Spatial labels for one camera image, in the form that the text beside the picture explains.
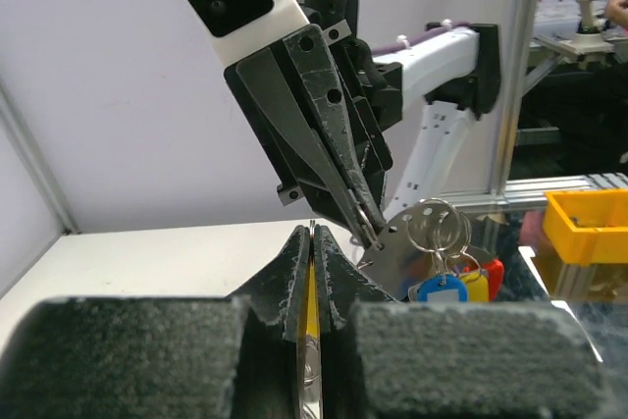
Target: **yellow plastic bin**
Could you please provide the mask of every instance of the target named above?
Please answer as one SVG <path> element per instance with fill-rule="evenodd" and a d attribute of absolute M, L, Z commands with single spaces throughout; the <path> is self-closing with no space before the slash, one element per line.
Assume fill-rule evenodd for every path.
<path fill-rule="evenodd" d="M 550 191 L 543 229 L 565 264 L 628 264 L 628 189 Z"/>

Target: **aluminum frame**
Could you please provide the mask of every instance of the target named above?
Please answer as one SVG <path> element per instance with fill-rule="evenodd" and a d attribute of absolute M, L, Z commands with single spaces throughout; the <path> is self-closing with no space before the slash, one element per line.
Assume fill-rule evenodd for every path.
<path fill-rule="evenodd" d="M 512 68 L 504 71 L 504 87 L 501 92 L 504 106 L 501 109 L 501 129 L 495 149 L 493 172 L 489 194 L 506 195 L 512 154 L 517 139 L 517 124 L 521 111 L 521 98 L 526 80 L 530 42 L 534 32 L 537 0 L 515 0 L 519 6 L 515 12 L 514 29 L 507 56 L 515 58 Z"/>
<path fill-rule="evenodd" d="M 22 114 L 0 78 L 0 127 L 3 127 L 33 183 L 50 211 L 59 220 L 63 232 L 77 234 L 79 228 L 65 193 L 53 175 Z"/>
<path fill-rule="evenodd" d="M 567 190 L 606 190 L 628 188 L 628 177 L 623 174 L 594 174 L 550 179 L 528 179 L 510 181 L 500 195 L 467 195 L 451 193 L 444 198 L 466 213 L 491 213 L 497 211 L 517 211 L 543 209 L 547 206 L 547 191 Z"/>

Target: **yellow key tag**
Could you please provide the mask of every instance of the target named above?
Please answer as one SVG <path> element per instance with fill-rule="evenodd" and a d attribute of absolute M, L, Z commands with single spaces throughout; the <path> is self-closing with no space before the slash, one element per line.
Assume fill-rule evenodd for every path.
<path fill-rule="evenodd" d="M 488 303 L 489 299 L 489 279 L 479 273 L 460 274 L 459 279 L 467 287 L 469 302 Z"/>

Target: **screw hole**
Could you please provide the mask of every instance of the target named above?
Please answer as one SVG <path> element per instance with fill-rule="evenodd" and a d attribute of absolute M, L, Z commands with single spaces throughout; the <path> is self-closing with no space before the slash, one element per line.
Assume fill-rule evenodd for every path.
<path fill-rule="evenodd" d="M 314 40 L 309 36 L 303 36 L 298 42 L 298 45 L 303 51 L 308 52 L 314 49 Z"/>
<path fill-rule="evenodd" d="M 227 5 L 222 0 L 213 0 L 209 4 L 209 11 L 214 17 L 220 17 L 227 11 Z"/>
<path fill-rule="evenodd" d="M 337 88 L 333 88 L 327 92 L 327 99 L 332 103 L 340 103 L 342 101 L 342 93 Z"/>

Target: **blue key tag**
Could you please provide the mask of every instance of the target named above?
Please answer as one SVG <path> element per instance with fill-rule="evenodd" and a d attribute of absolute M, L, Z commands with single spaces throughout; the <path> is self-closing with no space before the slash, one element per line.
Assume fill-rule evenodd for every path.
<path fill-rule="evenodd" d="M 417 298 L 423 302 L 467 301 L 469 293 L 464 283 L 454 275 L 446 274 L 425 281 L 419 287 Z"/>

